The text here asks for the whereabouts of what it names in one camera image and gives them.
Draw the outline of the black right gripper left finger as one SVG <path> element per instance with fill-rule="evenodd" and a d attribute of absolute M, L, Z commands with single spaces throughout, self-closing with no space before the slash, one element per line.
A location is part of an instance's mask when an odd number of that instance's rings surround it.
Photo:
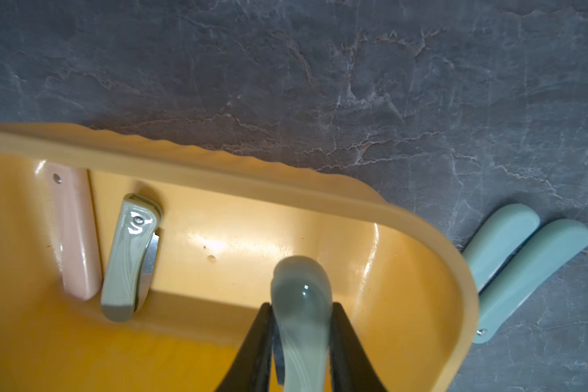
<path fill-rule="evenodd" d="M 216 391 L 270 390 L 274 315 L 272 305 L 261 305 L 238 354 Z"/>

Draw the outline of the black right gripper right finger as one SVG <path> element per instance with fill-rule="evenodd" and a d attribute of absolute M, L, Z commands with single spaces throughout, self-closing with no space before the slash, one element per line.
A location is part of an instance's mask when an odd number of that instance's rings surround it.
<path fill-rule="evenodd" d="M 386 392 L 343 306 L 338 302 L 333 303 L 329 357 L 333 391 Z"/>

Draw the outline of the olive green folding fruit knife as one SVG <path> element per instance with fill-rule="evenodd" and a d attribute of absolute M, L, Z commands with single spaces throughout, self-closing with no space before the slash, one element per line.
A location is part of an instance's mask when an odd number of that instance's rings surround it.
<path fill-rule="evenodd" d="M 333 294 L 320 263 L 289 256 L 274 268 L 271 305 L 277 381 L 285 391 L 322 391 Z"/>

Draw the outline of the yellow plastic storage tray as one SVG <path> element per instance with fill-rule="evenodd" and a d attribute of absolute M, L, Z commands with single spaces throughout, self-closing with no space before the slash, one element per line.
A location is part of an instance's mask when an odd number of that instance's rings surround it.
<path fill-rule="evenodd" d="M 46 164 L 85 168 L 101 270 L 123 198 L 163 210 L 145 305 L 126 323 L 65 292 Z M 390 391 L 444 391 L 479 316 L 438 230 L 348 176 L 68 123 L 0 124 L 0 391 L 212 391 L 274 268 L 326 271 Z"/>

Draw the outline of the grey green folding fruit knife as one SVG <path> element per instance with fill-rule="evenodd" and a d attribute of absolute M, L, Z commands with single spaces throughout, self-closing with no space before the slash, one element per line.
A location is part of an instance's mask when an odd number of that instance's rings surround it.
<path fill-rule="evenodd" d="M 155 273 L 163 210 L 140 194 L 122 200 L 101 293 L 103 315 L 129 321 L 145 303 Z"/>

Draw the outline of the teal folding fruit knife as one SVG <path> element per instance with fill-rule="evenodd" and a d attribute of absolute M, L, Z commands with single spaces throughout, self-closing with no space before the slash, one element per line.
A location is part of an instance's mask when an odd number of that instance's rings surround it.
<path fill-rule="evenodd" d="M 501 325 L 555 272 L 588 247 L 588 228 L 559 219 L 538 230 L 480 293 L 474 343 L 493 338 Z"/>
<path fill-rule="evenodd" d="M 538 229 L 539 215 L 524 204 L 499 208 L 481 225 L 462 252 L 481 292 L 508 257 Z"/>

